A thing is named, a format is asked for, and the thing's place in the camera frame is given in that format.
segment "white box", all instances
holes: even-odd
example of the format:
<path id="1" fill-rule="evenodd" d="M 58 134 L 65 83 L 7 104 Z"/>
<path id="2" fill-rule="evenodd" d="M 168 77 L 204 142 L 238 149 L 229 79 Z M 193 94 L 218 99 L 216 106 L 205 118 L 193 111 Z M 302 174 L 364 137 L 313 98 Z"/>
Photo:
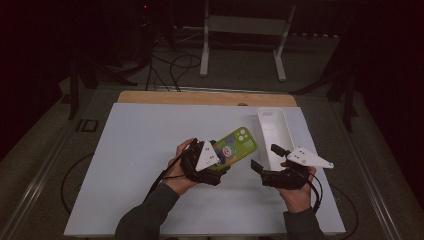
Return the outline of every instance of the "white box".
<path id="1" fill-rule="evenodd" d="M 271 151 L 272 144 L 276 144 L 290 152 L 294 150 L 294 144 L 283 109 L 258 108 L 257 112 L 256 142 L 258 143 L 262 165 L 266 170 L 284 170 L 280 164 L 286 159 Z"/>

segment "dark background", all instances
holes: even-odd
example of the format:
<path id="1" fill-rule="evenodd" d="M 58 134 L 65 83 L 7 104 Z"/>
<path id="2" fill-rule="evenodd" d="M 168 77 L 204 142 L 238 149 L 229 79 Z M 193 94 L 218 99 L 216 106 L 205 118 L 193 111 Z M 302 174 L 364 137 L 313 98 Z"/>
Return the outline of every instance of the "dark background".
<path id="1" fill-rule="evenodd" d="M 173 2 L 174 24 L 202 25 L 203 1 Z M 246 8 L 240 8 L 241 15 L 279 15 L 258 10 L 262 7 L 258 3 L 243 2 Z M 119 37 L 118 29 L 132 23 L 108 24 L 105 4 L 116 4 L 116 1 L 0 2 L 0 159 L 60 99 L 57 83 L 69 76 L 71 43 L 79 41 L 87 49 L 97 51 L 93 56 L 103 54 L 102 59 L 117 60 L 114 42 Z M 162 7 L 166 7 L 168 1 L 163 4 Z M 218 1 L 212 10 L 229 11 L 233 3 L 228 4 L 228 1 Z M 424 183 L 420 151 L 424 132 L 423 10 L 422 1 L 386 0 L 365 4 L 305 1 L 299 4 L 291 28 L 291 33 L 342 36 L 329 63 L 330 70 L 356 69 L 356 90 L 363 94 L 422 207 L 424 196 L 419 185 Z"/>

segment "white board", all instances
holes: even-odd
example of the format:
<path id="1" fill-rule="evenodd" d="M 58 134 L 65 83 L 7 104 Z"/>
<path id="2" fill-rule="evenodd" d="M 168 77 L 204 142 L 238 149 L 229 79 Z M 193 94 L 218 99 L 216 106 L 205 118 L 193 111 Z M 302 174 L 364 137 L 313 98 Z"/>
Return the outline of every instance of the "white board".
<path id="1" fill-rule="evenodd" d="M 300 108 L 282 108 L 295 146 L 316 153 Z M 113 235 L 120 218 L 141 204 L 177 145 L 196 137 L 219 140 L 240 126 L 255 136 L 256 107 L 114 104 L 65 229 L 67 236 Z M 171 210 L 163 235 L 284 233 L 284 201 L 250 168 L 258 151 L 236 163 L 218 186 L 199 184 Z M 324 197 L 317 218 L 325 233 L 345 232 L 322 169 Z"/>

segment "sleeve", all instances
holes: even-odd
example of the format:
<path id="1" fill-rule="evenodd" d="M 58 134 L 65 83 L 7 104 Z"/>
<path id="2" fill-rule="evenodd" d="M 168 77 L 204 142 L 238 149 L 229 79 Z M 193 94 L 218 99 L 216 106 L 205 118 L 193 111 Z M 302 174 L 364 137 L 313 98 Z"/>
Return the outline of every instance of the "sleeve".
<path id="1" fill-rule="evenodd" d="M 284 212 L 284 219 L 290 240 L 326 239 L 312 208 L 299 213 Z"/>
<path id="2" fill-rule="evenodd" d="M 115 231 L 115 239 L 159 239 L 160 225 L 179 197 L 168 185 L 159 184 L 141 205 L 121 218 Z"/>

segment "metal stand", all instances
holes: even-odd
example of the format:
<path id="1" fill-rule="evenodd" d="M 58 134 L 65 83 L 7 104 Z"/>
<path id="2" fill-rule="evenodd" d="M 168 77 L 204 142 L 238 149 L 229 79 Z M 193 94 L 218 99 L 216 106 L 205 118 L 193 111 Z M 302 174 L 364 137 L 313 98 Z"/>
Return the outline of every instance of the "metal stand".
<path id="1" fill-rule="evenodd" d="M 292 5 L 287 20 L 263 19 L 263 18 L 245 18 L 209 15 L 209 0 L 205 0 L 205 19 L 203 28 L 203 53 L 200 64 L 200 76 L 208 75 L 209 64 L 209 31 L 214 32 L 230 32 L 230 33 L 247 33 L 247 34 L 263 34 L 276 35 L 281 37 L 280 45 L 273 51 L 275 66 L 277 69 L 278 80 L 285 82 L 286 73 L 281 60 L 281 53 L 290 30 L 290 24 L 294 16 L 296 6 Z"/>

